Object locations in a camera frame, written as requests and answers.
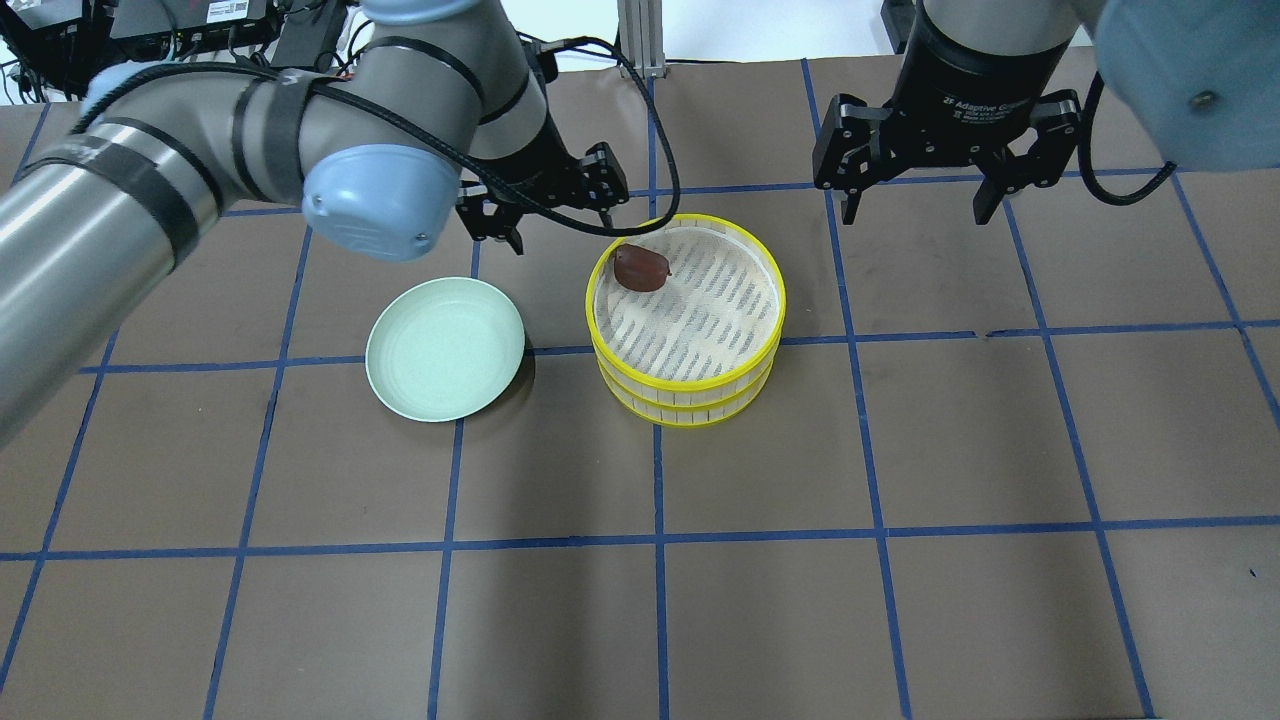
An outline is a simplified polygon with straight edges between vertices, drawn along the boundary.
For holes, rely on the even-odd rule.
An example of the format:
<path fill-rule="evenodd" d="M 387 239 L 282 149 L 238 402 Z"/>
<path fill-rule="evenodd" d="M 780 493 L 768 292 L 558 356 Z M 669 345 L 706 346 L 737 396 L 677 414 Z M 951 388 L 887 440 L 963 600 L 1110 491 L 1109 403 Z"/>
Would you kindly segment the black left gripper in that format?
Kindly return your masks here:
<path fill-rule="evenodd" d="M 562 206 L 598 214 L 602 227 L 589 225 L 589 234 L 620 236 L 612 208 L 630 200 L 628 182 L 607 142 L 594 143 L 584 156 L 576 158 L 566 149 L 554 120 L 548 118 L 531 142 L 517 152 L 475 160 L 489 176 L 522 195 L 517 199 L 485 179 L 465 181 L 454 210 L 475 241 L 506 242 L 517 256 L 524 256 L 520 220 L 534 214 L 535 208 Z"/>

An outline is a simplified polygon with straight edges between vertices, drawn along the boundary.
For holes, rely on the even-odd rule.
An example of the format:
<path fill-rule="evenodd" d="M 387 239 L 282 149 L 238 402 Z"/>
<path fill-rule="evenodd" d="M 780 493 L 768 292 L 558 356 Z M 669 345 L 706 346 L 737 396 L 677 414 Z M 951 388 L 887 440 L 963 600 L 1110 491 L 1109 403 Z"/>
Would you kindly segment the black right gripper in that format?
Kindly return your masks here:
<path fill-rule="evenodd" d="M 1047 85 L 1079 24 L 1071 10 L 916 12 L 888 101 L 831 99 L 812 152 L 814 186 L 845 192 L 852 225 L 873 184 L 974 167 L 984 177 L 974 222 L 987 225 L 1007 195 L 1056 184 L 1082 109 L 1073 90 Z"/>

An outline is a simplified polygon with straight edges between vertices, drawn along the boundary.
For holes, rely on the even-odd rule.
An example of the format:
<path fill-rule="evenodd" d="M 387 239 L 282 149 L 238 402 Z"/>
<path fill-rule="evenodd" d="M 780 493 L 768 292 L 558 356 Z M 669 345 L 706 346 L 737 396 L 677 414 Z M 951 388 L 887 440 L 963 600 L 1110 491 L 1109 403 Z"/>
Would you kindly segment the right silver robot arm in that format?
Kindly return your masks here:
<path fill-rule="evenodd" d="M 863 193 L 919 168 L 974 167 L 977 224 L 1025 187 L 1056 184 L 1075 160 L 1092 196 L 1148 197 L 1175 170 L 1277 165 L 1275 1 L 915 1 L 902 67 L 878 108 L 832 97 L 813 183 Z M 1161 168 L 1129 193 L 1105 190 L 1092 158 L 1100 100 L 1124 102 Z"/>

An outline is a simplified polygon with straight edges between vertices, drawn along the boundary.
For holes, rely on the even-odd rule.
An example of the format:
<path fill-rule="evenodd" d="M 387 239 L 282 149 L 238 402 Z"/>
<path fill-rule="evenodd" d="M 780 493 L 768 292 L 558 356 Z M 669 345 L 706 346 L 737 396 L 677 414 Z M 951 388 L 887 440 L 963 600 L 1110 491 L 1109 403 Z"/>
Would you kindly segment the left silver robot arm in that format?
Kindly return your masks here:
<path fill-rule="evenodd" d="M 108 91 L 3 195 L 1 406 L 10 439 L 242 200 L 338 245 L 429 252 L 452 211 L 520 250 L 525 214 L 628 197 L 611 150 L 568 154 L 540 53 L 498 1 L 366 1 L 342 79 L 230 63 L 108 72 Z"/>

